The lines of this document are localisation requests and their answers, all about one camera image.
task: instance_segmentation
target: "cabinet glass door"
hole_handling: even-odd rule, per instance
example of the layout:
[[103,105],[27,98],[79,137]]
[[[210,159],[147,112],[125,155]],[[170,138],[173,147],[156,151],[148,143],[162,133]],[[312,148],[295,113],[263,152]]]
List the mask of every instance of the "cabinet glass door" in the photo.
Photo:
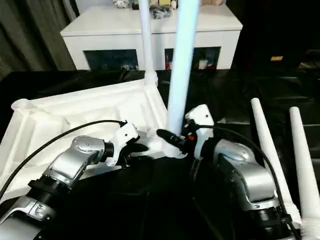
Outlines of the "cabinet glass door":
[[91,70],[139,70],[135,49],[83,51]]
[[[217,69],[220,47],[195,47],[193,50],[192,70],[215,70]],[[174,49],[164,50],[165,69],[172,69]]]

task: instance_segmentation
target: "light blue tube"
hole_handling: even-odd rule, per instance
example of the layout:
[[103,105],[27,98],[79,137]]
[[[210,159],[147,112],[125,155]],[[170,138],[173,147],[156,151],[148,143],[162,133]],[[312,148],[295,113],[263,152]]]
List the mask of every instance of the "light blue tube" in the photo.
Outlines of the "light blue tube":
[[170,80],[167,130],[180,135],[194,53],[199,0],[181,0]]

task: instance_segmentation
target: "white styrofoam tray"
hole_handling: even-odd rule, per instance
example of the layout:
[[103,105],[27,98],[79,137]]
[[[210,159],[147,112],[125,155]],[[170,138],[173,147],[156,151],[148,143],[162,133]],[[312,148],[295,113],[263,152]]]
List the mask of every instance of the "white styrofoam tray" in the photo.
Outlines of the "white styrofoam tray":
[[[12,104],[13,116],[0,144],[0,186],[32,152],[57,135],[79,125],[98,120],[128,121],[135,125],[141,142],[166,127],[167,109],[154,83],[144,79],[102,86]],[[88,135],[106,142],[120,126],[100,123],[79,129],[59,139],[36,155],[15,177],[1,201],[24,195],[28,182],[41,176],[74,137]],[[161,141],[153,141],[153,152],[161,151]],[[104,163],[88,168],[83,177],[110,171]]]

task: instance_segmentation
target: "white table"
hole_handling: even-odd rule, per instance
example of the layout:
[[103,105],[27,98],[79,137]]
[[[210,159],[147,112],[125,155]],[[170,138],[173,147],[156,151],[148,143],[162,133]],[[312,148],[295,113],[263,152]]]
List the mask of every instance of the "white table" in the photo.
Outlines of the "white table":
[[[175,47],[178,11],[165,19],[151,19],[154,68],[165,69],[165,49]],[[226,5],[200,7],[195,48],[220,47],[217,69],[231,67],[242,24]],[[84,51],[135,50],[140,70],[144,70],[140,14],[137,10],[114,6],[94,6],[70,23],[61,35],[79,70],[89,70]]]

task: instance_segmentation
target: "white cabinet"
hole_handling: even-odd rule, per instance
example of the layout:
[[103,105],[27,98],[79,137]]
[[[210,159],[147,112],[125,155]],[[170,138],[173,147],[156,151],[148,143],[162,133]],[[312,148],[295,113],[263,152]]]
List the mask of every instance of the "white cabinet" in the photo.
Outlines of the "white cabinet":
[[[166,69],[166,53],[175,47],[177,21],[176,10],[169,18],[150,21],[156,70]],[[201,6],[195,51],[197,48],[216,47],[216,68],[229,69],[241,29],[242,24],[226,5]],[[145,69],[141,22],[137,10],[94,6],[69,24],[61,35],[79,70],[112,69],[119,67],[120,62],[122,66],[137,64],[140,70]]]

